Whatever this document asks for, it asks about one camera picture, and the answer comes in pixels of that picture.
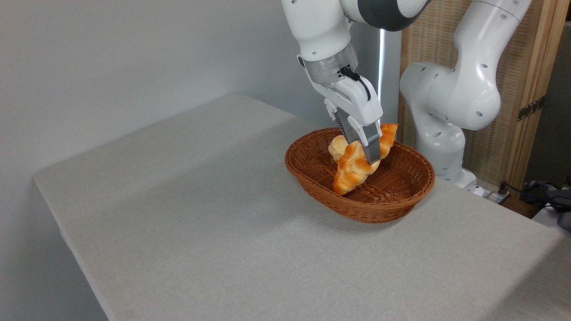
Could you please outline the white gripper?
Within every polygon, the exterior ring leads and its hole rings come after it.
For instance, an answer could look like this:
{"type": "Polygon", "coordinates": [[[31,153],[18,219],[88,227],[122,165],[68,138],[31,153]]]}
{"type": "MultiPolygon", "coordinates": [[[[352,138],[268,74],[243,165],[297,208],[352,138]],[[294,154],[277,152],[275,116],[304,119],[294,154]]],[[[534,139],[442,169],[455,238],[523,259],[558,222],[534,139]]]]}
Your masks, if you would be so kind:
{"type": "Polygon", "coordinates": [[[357,141],[370,165],[381,158],[380,118],[383,109],[377,92],[370,82],[342,75],[334,83],[319,84],[308,77],[313,88],[325,99],[324,104],[330,117],[341,130],[345,140],[351,144],[357,141]]]}

